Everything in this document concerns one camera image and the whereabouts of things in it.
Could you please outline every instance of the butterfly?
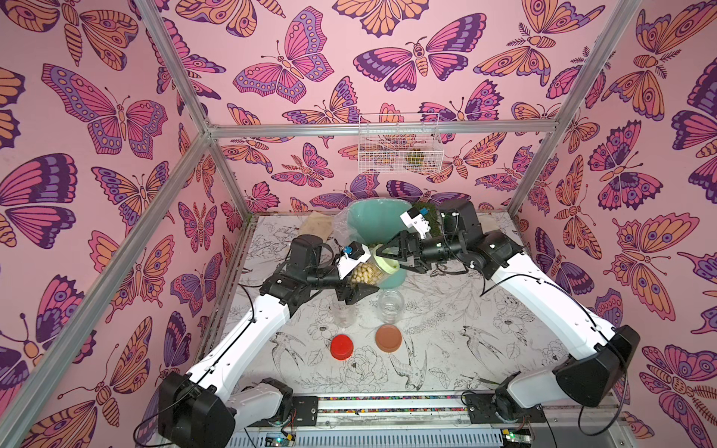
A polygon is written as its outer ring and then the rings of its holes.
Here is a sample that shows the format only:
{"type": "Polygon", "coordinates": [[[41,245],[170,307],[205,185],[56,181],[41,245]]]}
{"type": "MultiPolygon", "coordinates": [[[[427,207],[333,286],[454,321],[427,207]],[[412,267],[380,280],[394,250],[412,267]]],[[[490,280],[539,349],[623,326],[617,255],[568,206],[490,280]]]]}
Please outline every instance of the butterfly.
{"type": "MultiPolygon", "coordinates": [[[[609,70],[611,67],[610,60],[615,55],[615,52],[612,52],[610,56],[608,56],[607,61],[605,61],[605,67],[609,70]]],[[[570,62],[573,64],[577,63],[584,63],[588,56],[590,56],[590,48],[585,47],[583,48],[583,55],[582,57],[576,57],[575,59],[571,59],[570,62]]],[[[555,98],[565,95],[568,92],[570,92],[570,89],[573,87],[573,81],[578,77],[578,74],[580,73],[580,70],[582,69],[582,65],[577,65],[575,67],[569,67],[560,72],[555,78],[553,78],[553,82],[548,86],[548,93],[546,93],[546,97],[550,98],[551,100],[554,100],[555,98]]],[[[597,78],[595,78],[595,81],[592,83],[592,87],[590,87],[590,91],[588,92],[587,96],[585,97],[585,106],[590,109],[592,106],[595,105],[595,102],[598,101],[600,98],[600,95],[602,94],[602,90],[605,88],[605,71],[600,70],[600,73],[598,74],[597,78]]]]}
{"type": "Polygon", "coordinates": [[[152,158],[152,137],[162,134],[162,125],[167,121],[164,106],[139,100],[126,109],[123,101],[115,109],[94,84],[56,65],[42,66],[42,81],[62,98],[65,112],[84,123],[89,122],[87,131],[97,154],[119,154],[122,141],[129,139],[135,156],[152,158]]]}
{"type": "Polygon", "coordinates": [[[650,437],[655,435],[655,431],[653,431],[652,428],[650,428],[642,420],[638,419],[630,412],[623,411],[620,415],[625,418],[625,422],[630,427],[632,433],[635,435],[635,439],[649,439],[650,437]]]}
{"type": "Polygon", "coordinates": [[[406,43],[413,44],[413,51],[396,47],[372,49],[356,56],[353,65],[364,76],[377,82],[391,75],[384,83],[387,92],[413,90],[416,88],[416,69],[421,76],[428,76],[430,65],[436,77],[445,81],[455,70],[467,67],[466,56],[449,52],[471,52],[484,29],[485,14],[471,14],[443,27],[425,48],[420,44],[425,39],[422,37],[416,42],[406,43]]]}
{"type": "Polygon", "coordinates": [[[538,175],[538,179],[533,184],[533,188],[528,192],[528,200],[534,206],[538,207],[538,210],[544,213],[544,216],[548,216],[550,213],[550,201],[548,200],[548,194],[545,189],[550,185],[548,177],[555,171],[558,166],[558,156],[548,159],[543,170],[538,175]]]}
{"type": "Polygon", "coordinates": [[[654,199],[663,187],[652,176],[625,171],[642,165],[627,166],[630,159],[637,155],[635,151],[632,157],[627,158],[640,136],[641,125],[640,121],[628,121],[622,128],[611,129],[607,142],[593,150],[588,160],[591,171],[611,170],[600,178],[601,182],[612,179],[597,195],[598,204],[603,209],[615,210],[624,202],[625,206],[637,210],[645,199],[654,199]]]}
{"type": "MultiPolygon", "coordinates": [[[[284,38],[284,54],[277,63],[261,62],[243,69],[234,79],[241,92],[255,92],[265,97],[276,93],[296,104],[306,95],[304,77],[319,82],[333,73],[333,68],[320,51],[326,43],[321,31],[323,14],[311,6],[302,10],[289,24],[284,38]]],[[[279,41],[276,41],[277,53],[279,41]]]]}
{"type": "MultiPolygon", "coordinates": [[[[467,179],[468,168],[466,168],[466,165],[474,166],[476,168],[487,168],[488,166],[493,165],[495,161],[498,160],[498,154],[496,154],[498,146],[500,146],[504,139],[504,132],[490,134],[488,137],[482,139],[478,144],[473,146],[462,158],[460,153],[458,153],[457,156],[453,156],[451,158],[450,162],[443,161],[441,163],[440,171],[435,174],[431,174],[426,177],[426,179],[434,184],[446,181],[453,172],[453,166],[455,166],[455,170],[461,177],[467,179]]],[[[465,145],[463,145],[460,149],[461,152],[463,151],[463,148],[465,148],[465,145]]]]}
{"type": "MultiPolygon", "coordinates": [[[[558,199],[558,202],[564,206],[568,206],[567,209],[559,211],[555,215],[555,219],[568,220],[563,228],[563,242],[567,247],[574,249],[577,245],[580,250],[590,257],[601,259],[602,249],[600,249],[600,244],[597,243],[595,235],[593,235],[592,230],[585,224],[585,221],[578,216],[578,214],[587,216],[580,208],[580,204],[577,204],[578,197],[580,196],[580,186],[582,184],[582,173],[583,158],[578,155],[570,166],[565,180],[563,181],[561,179],[555,187],[555,197],[558,199]]],[[[585,186],[585,197],[587,197],[587,185],[585,186]]]]}
{"type": "MultiPolygon", "coordinates": [[[[112,238],[98,230],[92,231],[92,239],[87,243],[92,249],[90,258],[95,262],[97,272],[102,272],[107,267],[120,247],[112,238]]],[[[164,237],[157,243],[149,256],[147,256],[147,248],[145,247],[142,259],[136,262],[134,267],[130,268],[130,271],[120,283],[120,289],[110,302],[112,311],[105,319],[105,322],[110,323],[115,311],[132,305],[137,296],[149,302],[156,301],[161,308],[162,302],[159,300],[159,295],[164,290],[164,275],[169,269],[173,255],[174,237],[172,235],[164,237]]]]}
{"type": "Polygon", "coordinates": [[[244,219],[237,210],[237,207],[232,206],[229,202],[222,202],[222,212],[227,217],[227,228],[230,232],[236,229],[241,229],[244,226],[244,219]]]}
{"type": "Polygon", "coordinates": [[[309,206],[304,204],[299,199],[296,199],[294,196],[291,196],[291,211],[297,211],[297,212],[305,212],[309,211],[309,206]]]}
{"type": "MultiPolygon", "coordinates": [[[[543,110],[543,112],[538,112],[537,109],[535,109],[533,106],[529,105],[528,103],[515,103],[513,107],[511,108],[511,112],[513,113],[513,117],[516,120],[555,120],[555,117],[558,115],[558,112],[560,112],[560,104],[553,104],[548,108],[548,110],[545,110],[543,105],[538,104],[540,109],[543,110]]],[[[525,132],[516,132],[516,135],[523,135],[526,134],[525,132]]]]}
{"type": "MultiPolygon", "coordinates": [[[[286,18],[281,5],[277,0],[257,0],[260,5],[269,12],[286,18]]],[[[257,13],[254,10],[252,0],[180,0],[177,4],[176,13],[185,19],[195,22],[209,22],[212,24],[223,24],[229,18],[232,20],[227,24],[227,32],[232,36],[249,37],[254,34],[257,28],[257,13]]]]}
{"type": "Polygon", "coordinates": [[[167,330],[164,333],[164,366],[159,365],[159,377],[165,379],[170,373],[179,373],[177,366],[189,361],[189,344],[191,344],[191,333],[186,332],[186,325],[179,311],[173,311],[167,322],[167,330]]]}
{"type": "Polygon", "coordinates": [[[420,19],[429,0],[338,0],[332,8],[342,16],[361,17],[361,28],[376,37],[391,36],[401,20],[420,19]]]}
{"type": "MultiPolygon", "coordinates": [[[[127,55],[120,48],[127,48],[137,37],[139,26],[132,17],[110,9],[96,9],[77,13],[76,2],[62,4],[65,24],[65,42],[70,57],[80,66],[82,58],[82,27],[85,37],[97,56],[109,68],[123,70],[127,55]]],[[[3,1],[0,9],[17,26],[29,31],[44,33],[51,30],[60,17],[60,3],[46,0],[3,1]]]]}
{"type": "MultiPolygon", "coordinates": [[[[715,95],[717,95],[717,59],[705,67],[687,99],[687,104],[707,112],[709,116],[692,110],[681,110],[676,113],[672,122],[673,129],[677,131],[673,149],[681,151],[704,144],[697,151],[695,155],[697,158],[717,154],[717,121],[710,118],[717,118],[715,95]]],[[[705,197],[713,204],[717,204],[715,173],[717,173],[717,157],[713,157],[694,170],[688,178],[690,184],[699,185],[706,190],[705,197]]]]}
{"type": "Polygon", "coordinates": [[[506,168],[503,165],[505,173],[488,174],[475,179],[476,185],[485,185],[486,188],[494,188],[498,191],[512,191],[518,188],[518,181],[523,178],[523,174],[526,173],[528,165],[533,160],[533,153],[531,152],[532,145],[522,146],[518,149],[515,156],[513,157],[513,167],[506,168]]]}
{"type": "MultiPolygon", "coordinates": [[[[85,293],[78,292],[75,289],[75,281],[68,280],[67,277],[55,275],[45,288],[39,306],[37,307],[37,318],[35,319],[35,337],[30,339],[25,314],[20,313],[20,318],[25,324],[24,339],[14,339],[6,333],[0,333],[0,336],[22,344],[22,350],[25,356],[32,360],[33,366],[37,366],[40,359],[44,355],[41,353],[38,345],[42,350],[47,351],[54,342],[57,335],[65,327],[67,321],[70,320],[72,314],[85,298],[85,293]]],[[[92,355],[92,347],[96,342],[94,339],[96,331],[92,331],[87,337],[85,344],[80,352],[72,361],[75,364],[82,362],[83,359],[92,355]]],[[[10,404],[12,399],[17,395],[22,384],[29,376],[27,362],[22,358],[19,351],[7,347],[0,347],[0,416],[10,404]]]]}
{"type": "Polygon", "coordinates": [[[167,182],[169,162],[160,162],[155,166],[149,173],[147,182],[144,182],[144,175],[141,181],[133,176],[139,185],[109,168],[93,166],[92,172],[105,190],[107,199],[113,204],[119,205],[120,216],[125,223],[125,236],[127,236],[164,183],[167,182]]]}
{"type": "MultiPolygon", "coordinates": [[[[17,103],[25,91],[25,77],[0,67],[0,108],[17,103]]],[[[20,135],[18,125],[10,109],[0,109],[0,149],[14,148],[15,138],[20,135]]]]}
{"type": "Polygon", "coordinates": [[[325,209],[345,209],[351,202],[358,199],[377,198],[376,187],[379,186],[379,174],[373,170],[356,176],[348,188],[334,193],[320,194],[309,202],[314,207],[325,209]]]}
{"type": "Polygon", "coordinates": [[[321,186],[321,182],[325,177],[332,178],[333,171],[329,168],[328,162],[325,158],[318,155],[316,147],[311,143],[304,143],[303,158],[304,162],[297,156],[291,155],[296,165],[284,165],[282,166],[287,170],[296,171],[285,171],[283,173],[277,173],[271,176],[272,179],[279,182],[291,182],[296,186],[306,185],[318,188],[321,186]]]}
{"type": "Polygon", "coordinates": [[[204,274],[183,274],[172,281],[170,293],[177,296],[179,303],[189,303],[189,312],[194,317],[200,310],[202,300],[211,302],[217,297],[217,279],[221,274],[222,254],[216,253],[205,265],[204,274]]]}
{"type": "MultiPolygon", "coordinates": [[[[59,400],[74,390],[84,389],[95,392],[97,394],[95,399],[75,404],[38,421],[30,428],[21,447],[88,446],[95,433],[97,413],[100,406],[102,407],[102,415],[107,423],[119,427],[120,407],[117,399],[112,396],[112,392],[131,394],[147,381],[151,365],[150,360],[147,359],[151,336],[152,317],[147,317],[134,330],[130,340],[127,342],[109,383],[105,384],[107,377],[105,372],[105,378],[93,389],[80,386],[57,396],[59,400]]],[[[118,345],[112,349],[109,358],[112,357],[117,347],[118,345]]]]}
{"type": "Polygon", "coordinates": [[[77,167],[67,154],[33,158],[10,172],[0,183],[0,206],[13,207],[0,213],[0,243],[15,247],[13,225],[42,249],[51,249],[60,231],[75,223],[72,211],[42,202],[68,204],[75,199],[77,167]]]}
{"type": "MultiPolygon", "coordinates": [[[[256,115],[252,114],[248,110],[244,110],[234,104],[227,104],[229,113],[232,114],[234,122],[239,126],[251,126],[262,124],[256,115]]],[[[247,163],[258,163],[263,165],[267,173],[272,172],[271,161],[257,151],[258,149],[266,151],[269,149],[266,143],[284,143],[291,140],[293,137],[242,137],[232,139],[232,143],[238,143],[237,145],[222,146],[222,152],[224,156],[231,161],[243,160],[247,163]]]]}
{"type": "MultiPolygon", "coordinates": [[[[456,108],[453,101],[448,104],[455,109],[446,108],[437,103],[421,103],[418,113],[422,114],[421,121],[479,121],[479,120],[497,120],[498,111],[503,97],[495,91],[496,86],[493,82],[485,80],[473,90],[473,94],[465,103],[465,112],[463,112],[463,100],[460,99],[460,107],[456,108]]],[[[455,138],[455,134],[441,134],[441,141],[446,144],[455,138]]]]}
{"type": "Polygon", "coordinates": [[[438,205],[443,201],[449,199],[465,199],[470,200],[470,196],[463,193],[437,193],[436,191],[421,190],[414,184],[409,184],[403,181],[388,181],[386,182],[386,188],[389,190],[389,195],[392,198],[403,199],[411,204],[417,202],[430,202],[431,204],[438,205]]]}
{"type": "Polygon", "coordinates": [[[254,185],[251,195],[244,190],[244,195],[247,198],[247,207],[252,213],[267,211],[280,204],[279,198],[271,193],[269,186],[264,181],[254,185]]]}
{"type": "Polygon", "coordinates": [[[234,254],[234,244],[229,243],[229,240],[224,235],[222,235],[222,250],[224,252],[224,267],[229,267],[229,261],[231,261],[234,254]]]}
{"type": "Polygon", "coordinates": [[[647,23],[645,10],[637,15],[635,36],[637,43],[648,52],[660,57],[659,60],[649,54],[642,54],[633,59],[633,63],[640,69],[647,69],[641,72],[628,73],[613,82],[605,90],[602,101],[605,101],[613,93],[617,93],[620,100],[627,103],[632,100],[632,109],[646,118],[660,121],[665,116],[665,103],[663,92],[657,78],[650,71],[661,77],[667,77],[667,70],[660,62],[667,62],[680,54],[679,49],[668,52],[677,47],[685,40],[697,34],[704,27],[717,18],[717,2],[702,1],[698,4],[687,6],[682,10],[675,20],[666,14],[655,20],[655,23],[647,23]]]}
{"type": "Polygon", "coordinates": [[[536,262],[543,272],[555,279],[555,283],[570,295],[587,294],[595,288],[595,282],[582,268],[564,262],[564,255],[553,246],[544,230],[536,227],[536,262]]]}
{"type": "Polygon", "coordinates": [[[717,353],[710,350],[691,353],[676,345],[666,345],[664,353],[657,347],[642,347],[642,354],[655,364],[647,365],[655,376],[640,372],[640,380],[648,391],[660,395],[660,408],[684,428],[696,447],[711,448],[708,432],[689,402],[692,401],[697,410],[712,422],[714,415],[698,397],[714,398],[714,388],[688,386],[685,381],[707,381],[717,376],[717,353]]]}
{"type": "MultiPolygon", "coordinates": [[[[587,14],[577,14],[575,6],[566,1],[558,6],[558,0],[523,0],[523,11],[528,23],[537,34],[567,33],[587,25],[603,12],[605,6],[598,6],[587,14]]],[[[531,30],[522,22],[518,24],[521,36],[508,43],[509,47],[528,43],[524,47],[509,49],[497,54],[473,68],[476,73],[491,76],[506,76],[517,70],[518,76],[532,73],[540,75],[540,85],[550,79],[550,62],[535,48],[551,48],[556,42],[547,36],[531,36],[531,30]]]]}
{"type": "MultiPolygon", "coordinates": [[[[227,69],[225,69],[221,65],[218,65],[215,62],[208,60],[206,57],[199,56],[198,54],[190,54],[191,50],[184,41],[184,38],[181,36],[181,34],[179,34],[179,31],[177,30],[174,22],[164,18],[162,18],[162,20],[164,21],[164,27],[169,33],[169,37],[174,44],[174,49],[179,55],[179,59],[181,59],[182,65],[186,70],[189,83],[194,88],[194,92],[200,97],[221,100],[222,97],[219,96],[218,93],[216,93],[206,85],[202,84],[201,82],[197,81],[201,79],[201,75],[197,72],[224,73],[227,71],[227,69]]],[[[164,91],[167,90],[167,87],[169,85],[171,85],[172,90],[175,90],[176,87],[174,85],[174,80],[172,80],[172,75],[169,73],[169,69],[164,62],[164,58],[162,57],[161,53],[159,52],[159,49],[152,40],[152,36],[149,34],[149,30],[146,30],[146,32],[147,37],[149,38],[149,43],[152,45],[152,49],[154,50],[154,55],[156,56],[157,62],[159,63],[159,71],[157,72],[157,93],[164,93],[164,91]]],[[[181,95],[179,94],[179,91],[177,91],[177,112],[179,113],[179,115],[181,115],[183,109],[184,99],[182,99],[181,95]]]]}
{"type": "Polygon", "coordinates": [[[648,265],[655,267],[652,261],[665,257],[653,254],[682,241],[697,227],[700,219],[687,213],[671,213],[648,219],[644,224],[634,220],[621,226],[615,218],[612,222],[617,226],[617,243],[622,253],[615,255],[612,268],[603,271],[603,274],[612,272],[623,286],[629,285],[632,288],[632,292],[648,310],[657,313],[662,319],[675,320],[675,308],[670,296],[648,265]]]}
{"type": "Polygon", "coordinates": [[[177,204],[177,207],[179,216],[184,220],[184,235],[190,239],[191,249],[196,252],[204,246],[205,250],[209,250],[209,243],[212,242],[211,236],[214,234],[214,220],[217,218],[217,206],[210,208],[207,213],[206,204],[203,204],[201,213],[199,213],[195,202],[194,214],[182,201],[177,204]]]}

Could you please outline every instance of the butterfly wing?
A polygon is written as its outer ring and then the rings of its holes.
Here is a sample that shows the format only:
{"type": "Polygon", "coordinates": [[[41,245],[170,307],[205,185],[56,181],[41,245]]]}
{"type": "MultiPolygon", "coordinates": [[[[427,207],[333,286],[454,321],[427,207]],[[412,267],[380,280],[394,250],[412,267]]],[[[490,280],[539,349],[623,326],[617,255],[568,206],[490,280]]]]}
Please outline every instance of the butterfly wing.
{"type": "Polygon", "coordinates": [[[496,92],[497,86],[489,80],[481,82],[478,87],[473,90],[473,94],[465,103],[465,117],[468,120],[497,120],[498,111],[496,108],[500,105],[503,97],[496,92]]]}
{"type": "Polygon", "coordinates": [[[152,137],[162,134],[167,111],[159,103],[140,100],[127,108],[127,139],[137,157],[152,158],[152,137]]]}
{"type": "Polygon", "coordinates": [[[172,235],[162,239],[147,255],[139,291],[143,300],[150,302],[156,300],[161,306],[159,295],[164,290],[164,275],[169,269],[172,255],[174,255],[174,237],[172,235]]]}
{"type": "Polygon", "coordinates": [[[184,236],[190,238],[190,245],[193,251],[199,250],[199,230],[197,229],[196,218],[194,213],[186,206],[184,202],[177,204],[179,208],[179,216],[184,220],[184,236]]]}
{"type": "Polygon", "coordinates": [[[221,275],[222,270],[222,254],[216,253],[206,264],[204,270],[204,291],[206,292],[206,301],[211,302],[217,298],[217,279],[221,275]]]}
{"type": "Polygon", "coordinates": [[[20,447],[88,448],[96,425],[95,401],[85,401],[56,412],[32,425],[20,447]]]}
{"type": "Polygon", "coordinates": [[[545,96],[554,100],[555,98],[570,92],[570,88],[573,86],[573,81],[575,81],[578,77],[578,73],[580,73],[581,68],[582,65],[577,65],[575,67],[566,68],[562,72],[558,73],[558,75],[553,79],[553,82],[550,84],[550,87],[548,87],[548,93],[545,96]]]}
{"type": "Polygon", "coordinates": [[[364,76],[380,82],[412,57],[413,53],[404,48],[378,48],[356,56],[353,65],[364,76]]]}

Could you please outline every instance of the brown lid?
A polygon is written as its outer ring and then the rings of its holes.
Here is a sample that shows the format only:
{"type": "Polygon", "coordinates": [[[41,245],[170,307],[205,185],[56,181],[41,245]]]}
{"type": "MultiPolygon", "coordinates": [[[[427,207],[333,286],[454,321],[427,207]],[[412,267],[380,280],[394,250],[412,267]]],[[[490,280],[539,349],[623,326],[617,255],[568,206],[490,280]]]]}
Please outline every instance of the brown lid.
{"type": "Polygon", "coordinates": [[[386,353],[398,350],[402,341],[401,331],[393,325],[383,325],[376,331],[376,345],[386,353]]]}

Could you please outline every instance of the clear glass jar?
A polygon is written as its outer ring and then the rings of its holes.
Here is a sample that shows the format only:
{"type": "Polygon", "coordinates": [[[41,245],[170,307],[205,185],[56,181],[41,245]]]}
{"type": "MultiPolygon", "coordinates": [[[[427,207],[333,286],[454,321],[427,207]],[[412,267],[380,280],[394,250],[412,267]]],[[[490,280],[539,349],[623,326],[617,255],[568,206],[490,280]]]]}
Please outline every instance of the clear glass jar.
{"type": "Polygon", "coordinates": [[[331,308],[331,314],[333,315],[333,322],[339,328],[348,328],[356,322],[355,305],[347,305],[345,302],[339,300],[336,295],[333,295],[333,300],[329,306],[331,308]]]}
{"type": "Polygon", "coordinates": [[[403,295],[396,290],[384,290],[379,293],[379,319],[385,323],[395,324],[403,317],[406,303],[403,295]]]}

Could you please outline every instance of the pink wall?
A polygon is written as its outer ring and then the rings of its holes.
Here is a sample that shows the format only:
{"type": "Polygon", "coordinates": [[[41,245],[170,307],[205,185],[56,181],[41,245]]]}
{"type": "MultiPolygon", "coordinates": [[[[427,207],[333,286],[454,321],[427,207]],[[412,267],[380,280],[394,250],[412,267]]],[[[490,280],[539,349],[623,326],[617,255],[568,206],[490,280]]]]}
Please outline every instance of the pink wall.
{"type": "Polygon", "coordinates": [[[717,39],[717,2],[688,6],[691,25],[681,13],[687,4],[644,2],[645,25],[637,25],[637,34],[644,29],[643,36],[658,32],[657,38],[641,46],[632,26],[625,32],[606,71],[603,100],[583,109],[588,119],[575,130],[596,123],[599,132],[574,151],[559,146],[549,186],[542,187],[549,211],[538,208],[536,190],[518,215],[523,240],[543,270],[553,270],[554,278],[564,273],[582,303],[640,333],[625,409],[646,447],[717,441],[717,292],[708,283],[715,281],[717,252],[711,158],[717,65],[714,51],[705,51],[717,39]],[[652,28],[658,18],[665,26],[652,28]],[[635,65],[647,60],[640,55],[661,60],[640,69],[635,65]],[[626,104],[620,87],[632,97],[626,104]]]}
{"type": "MultiPolygon", "coordinates": [[[[178,114],[176,97],[157,93],[160,64],[143,22],[126,2],[63,4],[62,12],[48,4],[23,5],[28,9],[8,9],[11,4],[5,3],[4,14],[0,14],[6,38],[0,48],[0,287],[4,303],[0,316],[0,414],[67,323],[84,291],[98,278],[106,257],[125,239],[128,224],[134,222],[131,212],[146,209],[146,202],[132,197],[131,190],[146,189],[151,200],[174,171],[182,148],[196,135],[186,111],[178,114]],[[32,14],[39,19],[28,20],[32,14]],[[115,25],[118,30],[112,34],[108,27],[115,25]],[[94,29],[95,34],[87,34],[85,28],[94,29]],[[100,59],[93,47],[103,46],[106,49],[100,53],[106,56],[100,59]],[[123,104],[124,115],[116,112],[115,98],[123,104]],[[66,106],[77,112],[70,115],[66,106]],[[128,138],[123,141],[119,120],[125,119],[128,138]],[[152,142],[151,153],[148,142],[152,142]],[[126,187],[130,197],[112,187],[116,179],[123,182],[119,188],[126,187]],[[126,219],[120,210],[127,211],[126,219]]],[[[222,240],[235,244],[239,235],[238,229],[228,230],[222,213],[222,203],[231,203],[226,187],[211,167],[204,167],[202,175],[213,174],[214,203],[205,194],[201,177],[200,182],[193,180],[181,191],[179,200],[189,208],[196,202],[200,212],[203,204],[208,209],[217,207],[210,249],[192,250],[174,204],[144,257],[151,258],[158,246],[162,251],[159,267],[146,260],[139,265],[141,285],[129,294],[128,302],[118,299],[125,307],[115,311],[109,323],[100,321],[41,413],[41,419],[57,420],[61,418],[57,412],[69,409],[73,424],[87,430],[85,442],[91,440],[93,447],[132,445],[131,431],[152,397],[160,364],[166,368],[162,352],[174,311],[181,313],[186,333],[192,333],[186,355],[191,358],[196,352],[201,332],[197,325],[213,302],[205,302],[201,311],[192,315],[189,305],[172,295],[173,281],[202,270],[212,256],[220,254],[217,282],[221,284],[226,271],[222,240]],[[172,243],[158,244],[165,237],[171,237],[172,243]],[[140,337],[149,342],[148,350],[141,348],[141,343],[137,347],[146,352],[142,356],[151,360],[151,367],[148,362],[145,373],[137,365],[126,366],[111,381],[122,350],[145,318],[152,321],[153,335],[140,337]],[[120,427],[95,414],[102,411],[98,407],[101,398],[94,391],[73,391],[57,398],[78,386],[95,388],[105,364],[110,373],[104,381],[121,411],[120,427]],[[129,386],[135,375],[138,381],[129,386]]],[[[175,325],[174,331],[182,333],[179,327],[175,325]]],[[[174,363],[186,369],[189,363],[180,363],[182,358],[178,356],[174,363]]],[[[72,446],[79,436],[71,435],[60,431],[26,445],[40,440],[52,444],[65,436],[58,446],[72,446]]]]}

